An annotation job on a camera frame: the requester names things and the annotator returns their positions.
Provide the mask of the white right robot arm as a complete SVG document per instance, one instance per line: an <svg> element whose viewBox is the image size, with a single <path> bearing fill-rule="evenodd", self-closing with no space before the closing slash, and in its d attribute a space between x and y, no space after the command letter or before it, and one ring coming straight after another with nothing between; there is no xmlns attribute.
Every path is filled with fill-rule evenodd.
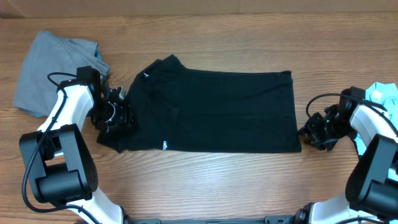
<svg viewBox="0 0 398 224"><path fill-rule="evenodd" d="M330 151L339 139L356 133L366 150L344 195L311 202L286 222L390 223L397 219L397 181L388 176L390 170L397 170L397 129L382 105L365 99L364 90L352 86L338 96L339 102L325 108L324 115L310 115L299 135L305 144Z"/></svg>

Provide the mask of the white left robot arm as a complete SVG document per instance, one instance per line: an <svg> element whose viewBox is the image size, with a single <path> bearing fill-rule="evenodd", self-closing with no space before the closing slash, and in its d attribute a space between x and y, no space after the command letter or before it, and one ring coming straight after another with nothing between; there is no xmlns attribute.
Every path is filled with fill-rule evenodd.
<svg viewBox="0 0 398 224"><path fill-rule="evenodd" d="M98 173L81 134L85 119L105 136L135 125L124 88L111 89L91 66L79 67L55 83L57 101L49 117L21 136L25 165L22 199L37 213L70 210L86 223L132 223L125 210L98 186Z"/></svg>

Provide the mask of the black polo shirt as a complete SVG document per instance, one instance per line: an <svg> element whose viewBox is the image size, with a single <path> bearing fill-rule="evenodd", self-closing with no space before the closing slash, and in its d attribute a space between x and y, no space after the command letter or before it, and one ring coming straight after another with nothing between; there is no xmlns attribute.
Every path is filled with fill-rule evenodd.
<svg viewBox="0 0 398 224"><path fill-rule="evenodd" d="M118 152L287 153L302 150L289 71L231 73L193 70L170 55L131 83L132 126L101 133Z"/></svg>

